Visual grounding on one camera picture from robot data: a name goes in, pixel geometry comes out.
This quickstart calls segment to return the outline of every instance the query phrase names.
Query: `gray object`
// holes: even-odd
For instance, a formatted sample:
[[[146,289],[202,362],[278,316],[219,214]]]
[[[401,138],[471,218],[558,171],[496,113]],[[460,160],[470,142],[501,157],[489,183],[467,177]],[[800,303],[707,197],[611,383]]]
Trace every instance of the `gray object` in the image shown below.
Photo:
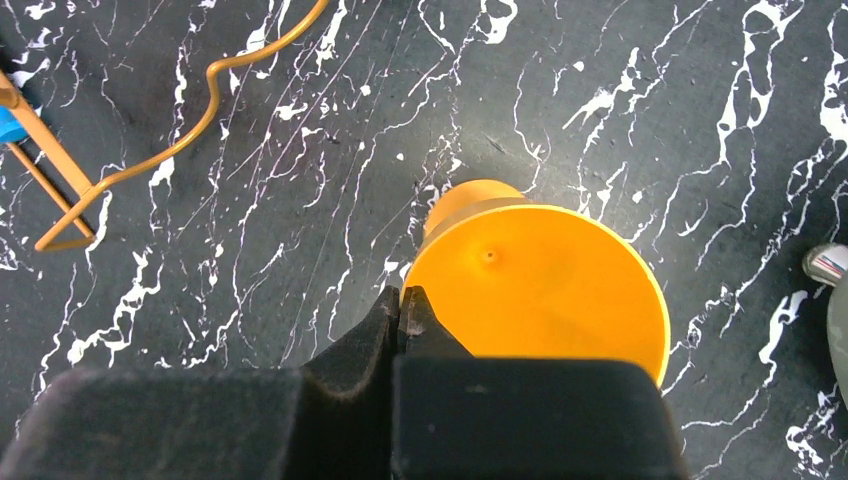
[[[836,243],[821,245],[804,257],[804,272],[810,278],[835,287],[827,306],[827,343],[842,399],[848,404],[848,247]]]

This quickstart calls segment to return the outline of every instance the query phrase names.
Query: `orange wire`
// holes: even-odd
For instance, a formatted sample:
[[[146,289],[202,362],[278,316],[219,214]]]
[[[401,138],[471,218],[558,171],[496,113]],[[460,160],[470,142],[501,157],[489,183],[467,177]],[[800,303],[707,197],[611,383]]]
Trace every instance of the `orange wire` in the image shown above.
[[[242,67],[244,65],[248,65],[254,62],[258,62],[259,60],[265,59],[274,53],[278,52],[283,47],[287,46],[291,42],[293,42],[297,37],[303,34],[307,28],[309,28],[315,20],[321,15],[324,9],[327,7],[329,0],[316,0],[315,5],[312,7],[312,10],[306,14],[303,19],[298,22],[291,30],[286,32],[285,35],[275,40],[273,43],[266,45],[265,47],[251,53],[246,53],[244,55],[238,55],[232,58],[222,58],[220,60],[216,60],[212,62],[209,67],[206,68],[206,83],[209,87],[209,105],[206,107],[206,112],[203,113],[203,117],[197,122],[197,124],[189,131],[184,137],[180,138],[173,145],[166,148],[162,152],[150,157],[149,159],[133,165],[132,167],[109,175],[108,177],[100,180],[91,187],[91,189],[87,190],[80,196],[79,202],[76,203],[70,210],[68,210],[59,221],[53,225],[47,233],[44,234],[41,239],[38,240],[35,244],[35,249],[38,251],[44,251],[48,249],[50,246],[50,242],[53,241],[62,231],[68,227],[76,218],[82,215],[82,212],[88,208],[97,197],[100,196],[101,193],[106,191],[112,185],[116,183],[123,182],[129,178],[132,178],[140,173],[146,172],[151,168],[159,165],[163,161],[168,158],[173,157],[174,155],[181,152],[187,146],[189,146],[193,141],[197,139],[197,137],[206,130],[206,127],[212,123],[212,120],[215,118],[215,114],[218,112],[218,107],[221,104],[221,92],[218,89],[218,81],[217,76],[222,70],[229,70],[237,67]]]

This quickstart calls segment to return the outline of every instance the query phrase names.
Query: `black marble surface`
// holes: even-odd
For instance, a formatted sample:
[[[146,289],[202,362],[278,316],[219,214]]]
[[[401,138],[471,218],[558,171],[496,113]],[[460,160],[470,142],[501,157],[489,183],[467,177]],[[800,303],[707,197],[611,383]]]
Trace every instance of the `black marble surface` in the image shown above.
[[[3,0],[0,66],[96,179],[185,134],[206,65],[309,8]],[[34,252],[59,212],[4,150],[0,444],[74,366],[304,362],[401,284],[441,192],[492,177],[654,269],[694,478],[844,478],[829,292],[799,263],[848,241],[846,55],[839,0],[335,0],[95,204],[85,251]]]

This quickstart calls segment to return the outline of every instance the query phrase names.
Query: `funnel rim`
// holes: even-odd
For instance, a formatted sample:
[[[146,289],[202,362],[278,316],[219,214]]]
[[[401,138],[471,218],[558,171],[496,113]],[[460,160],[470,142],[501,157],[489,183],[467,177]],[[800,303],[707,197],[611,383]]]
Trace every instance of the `funnel rim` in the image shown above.
[[[655,294],[655,297],[657,298],[657,301],[659,302],[660,312],[661,312],[662,318],[663,318],[663,336],[664,336],[664,338],[663,338],[663,356],[662,356],[662,362],[660,364],[659,373],[657,374],[657,378],[655,379],[657,386],[658,387],[661,386],[662,383],[663,383],[663,380],[665,379],[666,371],[668,369],[669,357],[671,356],[671,319],[669,317],[668,305],[666,304],[665,295],[662,292],[662,288],[660,287],[659,282],[657,282],[657,278],[654,275],[653,270],[651,270],[651,268],[645,262],[645,259],[643,259],[641,255],[639,255],[639,253],[636,251],[635,248],[633,248],[632,245],[630,245],[619,234],[617,234],[615,231],[613,231],[611,228],[607,227],[603,223],[601,223],[601,222],[599,222],[599,221],[597,221],[593,218],[582,215],[578,212],[575,212],[574,210],[569,210],[567,208],[560,207],[560,206],[557,206],[557,205],[539,204],[539,203],[521,203],[521,204],[515,204],[515,205],[505,205],[505,206],[501,206],[501,207],[496,207],[496,208],[492,208],[492,209],[489,209],[489,210],[485,210],[485,211],[481,211],[481,212],[477,212],[477,213],[474,213],[472,215],[469,215],[468,217],[457,221],[456,223],[454,223],[453,225],[450,225],[445,230],[439,232],[437,236],[435,236],[433,238],[428,238],[427,241],[424,242],[424,244],[422,245],[423,248],[421,248],[421,250],[418,251],[418,253],[415,257],[416,260],[413,261],[412,265],[409,268],[409,271],[406,272],[406,277],[404,278],[404,282],[403,282],[403,291],[406,291],[406,289],[409,287],[408,279],[412,277],[412,273],[415,269],[415,264],[416,264],[417,260],[419,258],[422,258],[428,250],[430,250],[435,244],[437,244],[439,242],[440,239],[448,236],[448,234],[451,233],[452,231],[454,231],[454,229],[460,228],[461,226],[465,225],[466,223],[472,222],[472,221],[474,221],[474,220],[476,220],[476,219],[478,219],[482,216],[492,215],[492,214],[495,214],[495,213],[500,213],[500,212],[504,212],[504,211],[508,211],[508,210],[548,210],[548,211],[563,213],[563,214],[569,215],[571,217],[575,217],[575,218],[578,218],[580,220],[586,221],[590,225],[593,225],[597,228],[600,228],[601,231],[603,231],[604,233],[609,235],[611,238],[615,239],[616,243],[618,243],[620,246],[624,247],[624,249],[627,251],[627,253],[629,253],[630,256],[633,259],[636,260],[639,267],[642,269],[642,272],[647,277],[648,282],[650,283],[651,287],[653,287],[654,294]]]

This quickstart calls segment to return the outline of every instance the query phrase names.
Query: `blue object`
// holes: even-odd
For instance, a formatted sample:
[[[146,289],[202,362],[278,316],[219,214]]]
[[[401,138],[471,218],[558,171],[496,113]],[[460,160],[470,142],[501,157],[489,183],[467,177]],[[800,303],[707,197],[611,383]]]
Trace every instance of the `blue object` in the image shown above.
[[[8,109],[0,107],[0,143],[20,142],[27,137],[24,127]]]

